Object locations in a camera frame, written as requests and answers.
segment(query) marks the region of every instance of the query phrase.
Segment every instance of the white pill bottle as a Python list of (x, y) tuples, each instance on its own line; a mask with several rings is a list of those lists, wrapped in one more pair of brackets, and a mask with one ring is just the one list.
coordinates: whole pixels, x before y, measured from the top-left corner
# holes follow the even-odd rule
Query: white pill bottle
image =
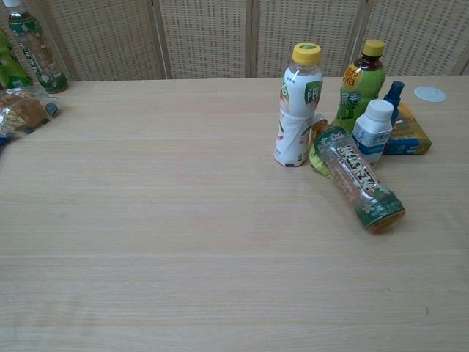
[(356, 121), (352, 136), (365, 159), (374, 165), (380, 160), (391, 135), (394, 106), (386, 100), (374, 99)]

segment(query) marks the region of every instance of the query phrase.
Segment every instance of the bottle lying on side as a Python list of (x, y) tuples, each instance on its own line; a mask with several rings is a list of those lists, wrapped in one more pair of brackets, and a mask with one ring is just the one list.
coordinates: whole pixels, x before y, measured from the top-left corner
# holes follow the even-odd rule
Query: bottle lying on side
[(315, 117), (314, 147), (334, 180), (347, 195), (361, 223), (371, 232), (398, 221), (405, 209), (394, 193), (381, 183), (361, 155), (351, 135), (332, 126), (322, 115)]

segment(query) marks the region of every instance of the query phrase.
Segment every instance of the yellow bottle cap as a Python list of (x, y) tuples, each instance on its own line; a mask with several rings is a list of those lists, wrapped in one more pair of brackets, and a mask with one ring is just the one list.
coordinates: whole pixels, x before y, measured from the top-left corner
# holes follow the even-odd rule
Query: yellow bottle cap
[(368, 56), (378, 57), (383, 55), (384, 42), (378, 39), (368, 39), (363, 47), (363, 53)]
[(314, 43), (298, 43), (293, 48), (292, 59), (300, 65), (315, 65), (321, 60), (321, 47)]

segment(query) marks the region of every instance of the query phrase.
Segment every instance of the blue bottle cap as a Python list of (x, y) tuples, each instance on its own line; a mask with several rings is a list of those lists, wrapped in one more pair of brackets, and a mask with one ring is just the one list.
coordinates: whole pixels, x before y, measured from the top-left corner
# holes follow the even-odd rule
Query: blue bottle cap
[(394, 108), (396, 108), (401, 101), (401, 93), (403, 89), (404, 84), (401, 81), (394, 81), (388, 94), (386, 94), (383, 99), (393, 104)]

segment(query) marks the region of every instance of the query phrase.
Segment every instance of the snack bag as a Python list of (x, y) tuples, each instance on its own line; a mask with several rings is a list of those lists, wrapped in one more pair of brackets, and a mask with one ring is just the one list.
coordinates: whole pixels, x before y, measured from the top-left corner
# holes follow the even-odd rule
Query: snack bag
[(0, 93), (0, 145), (48, 123), (59, 110), (58, 100), (42, 87), (21, 87)]

